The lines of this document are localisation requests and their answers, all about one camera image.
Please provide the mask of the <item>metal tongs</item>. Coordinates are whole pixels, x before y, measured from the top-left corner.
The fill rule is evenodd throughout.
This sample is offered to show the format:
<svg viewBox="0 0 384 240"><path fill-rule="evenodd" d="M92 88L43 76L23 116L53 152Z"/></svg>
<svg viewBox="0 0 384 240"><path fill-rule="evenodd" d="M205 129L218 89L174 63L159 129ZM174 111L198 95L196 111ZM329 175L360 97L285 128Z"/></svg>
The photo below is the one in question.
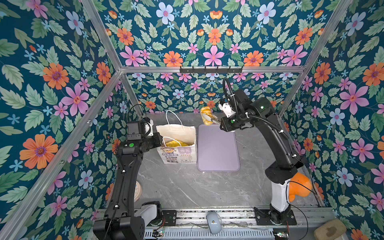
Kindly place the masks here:
<svg viewBox="0 0 384 240"><path fill-rule="evenodd" d="M205 117L205 119L206 119L206 121L208 121L208 122L210 122L210 123L212 123L212 124L218 125L218 126L221 124L221 121L218 120L218 119L215 118L215 117L207 116L207 117Z"/></svg>

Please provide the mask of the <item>striped croissant bread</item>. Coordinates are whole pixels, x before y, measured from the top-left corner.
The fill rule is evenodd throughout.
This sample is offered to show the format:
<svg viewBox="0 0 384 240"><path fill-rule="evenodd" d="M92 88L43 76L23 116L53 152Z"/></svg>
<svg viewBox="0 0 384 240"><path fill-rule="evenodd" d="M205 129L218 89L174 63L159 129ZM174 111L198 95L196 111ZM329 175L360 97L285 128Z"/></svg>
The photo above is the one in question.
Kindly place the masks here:
<svg viewBox="0 0 384 240"><path fill-rule="evenodd" d="M166 143L166 147L170 147L170 148L187 147L187 146L189 146L189 144L184 143L182 141L177 141L177 140L171 140Z"/></svg>

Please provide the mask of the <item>white paper bag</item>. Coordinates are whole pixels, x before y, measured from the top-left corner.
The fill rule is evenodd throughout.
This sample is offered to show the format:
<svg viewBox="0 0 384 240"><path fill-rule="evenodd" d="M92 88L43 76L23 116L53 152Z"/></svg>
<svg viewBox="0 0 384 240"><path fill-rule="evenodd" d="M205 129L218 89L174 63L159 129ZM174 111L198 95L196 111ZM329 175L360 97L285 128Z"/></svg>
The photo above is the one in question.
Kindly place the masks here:
<svg viewBox="0 0 384 240"><path fill-rule="evenodd" d="M162 137L161 145L157 152L164 164L196 164L197 163L197 129L194 126L186 126L177 117L178 123L172 124L168 114L177 116L167 110L166 125L156 126L157 132Z"/></svg>

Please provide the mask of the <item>twisted bread top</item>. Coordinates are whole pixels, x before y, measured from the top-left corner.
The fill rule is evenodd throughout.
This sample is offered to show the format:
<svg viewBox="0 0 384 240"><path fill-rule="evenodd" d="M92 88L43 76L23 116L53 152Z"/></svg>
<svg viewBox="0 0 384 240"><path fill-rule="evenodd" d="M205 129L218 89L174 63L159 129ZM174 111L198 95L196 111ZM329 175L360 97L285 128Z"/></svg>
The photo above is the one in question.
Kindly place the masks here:
<svg viewBox="0 0 384 240"><path fill-rule="evenodd" d="M213 115L212 115L210 107L203 107L203 108L201 108L200 114L202 116L204 125L211 126L214 123L212 121Z"/></svg>

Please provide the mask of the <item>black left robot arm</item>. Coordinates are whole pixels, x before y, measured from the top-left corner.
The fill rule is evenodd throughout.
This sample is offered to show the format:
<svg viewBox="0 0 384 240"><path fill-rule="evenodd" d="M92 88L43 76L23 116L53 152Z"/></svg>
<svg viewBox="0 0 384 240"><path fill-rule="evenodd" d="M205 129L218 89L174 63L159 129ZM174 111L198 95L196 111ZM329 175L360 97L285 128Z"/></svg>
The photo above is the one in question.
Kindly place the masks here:
<svg viewBox="0 0 384 240"><path fill-rule="evenodd" d="M153 131L147 117L127 124L126 140L116 149L117 177L110 203L101 220L96 220L93 233L99 240L142 240L146 226L158 218L158 204L143 205L136 214L134 195L144 153L160 147L162 136Z"/></svg>

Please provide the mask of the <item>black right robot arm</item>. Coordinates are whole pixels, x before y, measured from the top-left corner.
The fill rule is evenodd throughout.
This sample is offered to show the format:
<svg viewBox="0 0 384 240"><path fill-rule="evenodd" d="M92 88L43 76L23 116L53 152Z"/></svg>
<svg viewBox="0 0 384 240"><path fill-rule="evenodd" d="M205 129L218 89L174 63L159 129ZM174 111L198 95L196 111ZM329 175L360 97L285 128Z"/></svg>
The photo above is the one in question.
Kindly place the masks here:
<svg viewBox="0 0 384 240"><path fill-rule="evenodd" d="M268 143L275 157L274 162L265 170L272 183L272 200L266 218L280 225L287 221L291 206L289 187L292 178L307 161L294 148L271 102L266 98L252 101L243 90L225 94L219 102L225 116L220 121L220 129L232 132L244 130L247 124L256 127Z"/></svg>

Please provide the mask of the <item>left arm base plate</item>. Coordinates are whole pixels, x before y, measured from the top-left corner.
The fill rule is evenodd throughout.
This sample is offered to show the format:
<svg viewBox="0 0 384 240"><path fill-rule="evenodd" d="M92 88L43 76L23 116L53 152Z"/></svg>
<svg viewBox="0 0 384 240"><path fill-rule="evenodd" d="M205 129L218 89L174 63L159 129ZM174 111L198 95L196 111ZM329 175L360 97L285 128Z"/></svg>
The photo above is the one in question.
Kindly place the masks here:
<svg viewBox="0 0 384 240"><path fill-rule="evenodd" d="M164 226L165 227L176 226L177 213L178 212L176 210L163 210Z"/></svg>

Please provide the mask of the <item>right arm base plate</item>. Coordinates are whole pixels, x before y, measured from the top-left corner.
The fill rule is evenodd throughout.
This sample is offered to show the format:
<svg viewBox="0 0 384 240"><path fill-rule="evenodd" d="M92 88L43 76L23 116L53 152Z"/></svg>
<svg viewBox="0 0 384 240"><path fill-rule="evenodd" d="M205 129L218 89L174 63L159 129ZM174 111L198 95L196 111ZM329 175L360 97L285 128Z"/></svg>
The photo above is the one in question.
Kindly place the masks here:
<svg viewBox="0 0 384 240"><path fill-rule="evenodd" d="M279 212L270 205L268 209L259 209L254 207L254 213L258 226L282 226L288 224L289 226L296 226L297 221L291 206L288 206L283 212Z"/></svg>

